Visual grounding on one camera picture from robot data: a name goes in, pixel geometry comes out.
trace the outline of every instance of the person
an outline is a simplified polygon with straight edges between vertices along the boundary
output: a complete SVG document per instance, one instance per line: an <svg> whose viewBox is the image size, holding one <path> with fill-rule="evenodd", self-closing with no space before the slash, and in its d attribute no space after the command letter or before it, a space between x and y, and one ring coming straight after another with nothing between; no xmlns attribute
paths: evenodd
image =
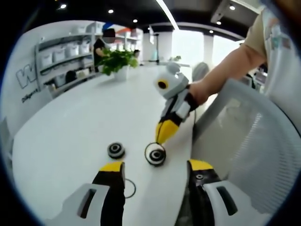
<svg viewBox="0 0 301 226"><path fill-rule="evenodd" d="M190 93L201 105L218 93L227 79L240 80L248 71L265 63L269 70L265 95L301 133L301 0L263 0L263 3L267 7L257 16L245 42L202 80L192 83Z"/></svg>
<svg viewBox="0 0 301 226"><path fill-rule="evenodd" d="M99 72L98 64L100 63L101 59L106 56L103 52L105 48L108 48L107 43L113 43L116 39L115 30L113 28L106 29L103 31L103 36L97 37L96 42L93 45L93 55L94 55L94 65L95 65L95 72Z"/></svg>
<svg viewBox="0 0 301 226"><path fill-rule="evenodd" d="M135 49L134 50L134 57L136 58L136 60L137 60L137 62L138 62L138 64L139 64L139 66L143 66L143 63L140 61L140 59L139 59L139 55L140 55L140 50L138 50L138 49Z"/></svg>
<svg viewBox="0 0 301 226"><path fill-rule="evenodd" d="M140 50L135 49L135 50L134 50L134 57L135 57L136 59L138 59L138 58L139 58L139 55L140 55Z"/></svg>

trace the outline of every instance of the recessed light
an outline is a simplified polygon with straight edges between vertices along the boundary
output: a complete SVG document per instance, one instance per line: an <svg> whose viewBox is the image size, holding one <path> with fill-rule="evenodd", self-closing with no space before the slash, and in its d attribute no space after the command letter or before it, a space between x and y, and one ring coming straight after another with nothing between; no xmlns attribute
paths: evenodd
<svg viewBox="0 0 301 226"><path fill-rule="evenodd" d="M62 4L62 5L60 6L61 9L64 9L64 8L66 8L66 7L67 7L66 4Z"/></svg>

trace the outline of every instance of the potted plant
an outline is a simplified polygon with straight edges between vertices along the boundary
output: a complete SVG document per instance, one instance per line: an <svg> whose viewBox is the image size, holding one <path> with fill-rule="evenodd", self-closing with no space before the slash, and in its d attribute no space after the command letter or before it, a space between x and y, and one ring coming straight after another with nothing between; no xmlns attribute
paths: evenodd
<svg viewBox="0 0 301 226"><path fill-rule="evenodd" d="M134 57L132 51L111 51L104 49L103 53L106 54L98 64L102 66L102 73L111 75L114 73L116 80L125 81L128 75L129 67L137 67L138 62Z"/></svg>
<svg viewBox="0 0 301 226"><path fill-rule="evenodd" d="M176 56L176 57L171 57L171 58L169 59L169 61L177 62L177 61L179 61L179 60L181 60L181 59L182 59L181 56Z"/></svg>

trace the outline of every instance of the tape roll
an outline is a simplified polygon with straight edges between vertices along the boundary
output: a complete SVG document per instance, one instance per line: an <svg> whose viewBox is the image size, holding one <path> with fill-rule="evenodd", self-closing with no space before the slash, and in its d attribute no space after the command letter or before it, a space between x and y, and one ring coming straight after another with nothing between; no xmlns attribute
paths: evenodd
<svg viewBox="0 0 301 226"><path fill-rule="evenodd" d="M126 153L121 143L112 143L108 146L108 155L113 159L120 159Z"/></svg>
<svg viewBox="0 0 301 226"><path fill-rule="evenodd" d="M155 167L162 166L166 159L166 151L164 147L158 143L150 143L145 148L146 161Z"/></svg>

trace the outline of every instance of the black ceiling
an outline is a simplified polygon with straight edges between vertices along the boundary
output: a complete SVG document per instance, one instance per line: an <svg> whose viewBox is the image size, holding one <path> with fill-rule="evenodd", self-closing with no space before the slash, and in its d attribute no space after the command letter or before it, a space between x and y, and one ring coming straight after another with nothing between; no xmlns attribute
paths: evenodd
<svg viewBox="0 0 301 226"><path fill-rule="evenodd" d="M243 37L257 15L230 0L164 0L164 2L176 22L205 24ZM57 10L59 4L62 3L66 3L67 8ZM230 4L236 9L230 10ZM26 30L63 20L97 20L144 29L149 24L169 22L156 0L45 0L38 8L38 15L32 18L31 24ZM113 9L114 13L109 14L109 9ZM213 16L218 18L222 24L212 23ZM133 19L137 19L138 23L133 23Z"/></svg>

